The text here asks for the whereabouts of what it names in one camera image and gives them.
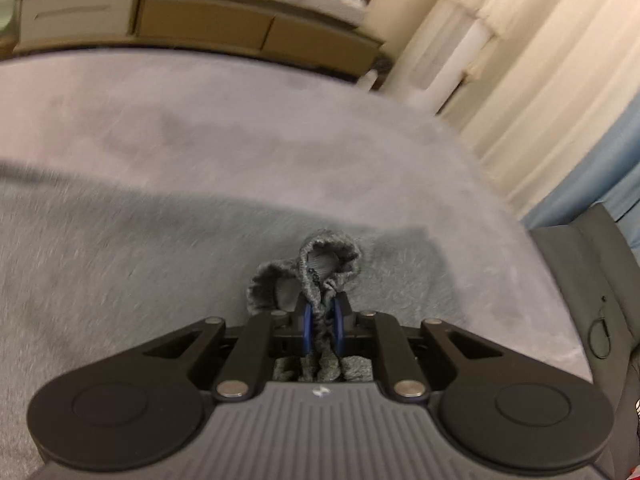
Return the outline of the green plastic chair near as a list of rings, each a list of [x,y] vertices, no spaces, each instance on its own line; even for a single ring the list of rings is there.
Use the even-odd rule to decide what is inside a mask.
[[[4,36],[13,26],[16,0],[0,0],[0,34]]]

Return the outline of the blue curtain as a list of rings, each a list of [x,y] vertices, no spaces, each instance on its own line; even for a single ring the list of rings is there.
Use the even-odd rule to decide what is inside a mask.
[[[526,228],[567,224],[593,205],[613,218],[639,253],[639,99],[633,98],[563,181],[522,220]]]

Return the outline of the cream curtain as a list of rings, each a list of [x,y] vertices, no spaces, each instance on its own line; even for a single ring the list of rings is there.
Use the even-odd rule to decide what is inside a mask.
[[[524,217],[639,89],[639,0],[437,0],[384,93],[441,117]]]

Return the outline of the grey knitted garment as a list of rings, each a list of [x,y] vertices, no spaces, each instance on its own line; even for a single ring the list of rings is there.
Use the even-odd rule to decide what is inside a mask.
[[[244,323],[250,282],[303,244],[340,233],[361,254],[354,308],[419,324],[461,296],[423,228],[376,230],[215,195],[148,193],[68,174],[1,168],[1,474],[40,463],[27,404],[48,380],[209,315]]]

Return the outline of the long grey sideboard cabinet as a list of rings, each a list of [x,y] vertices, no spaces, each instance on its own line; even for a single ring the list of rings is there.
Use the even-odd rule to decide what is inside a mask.
[[[357,79],[382,40],[305,0],[17,0],[17,51],[219,52]]]

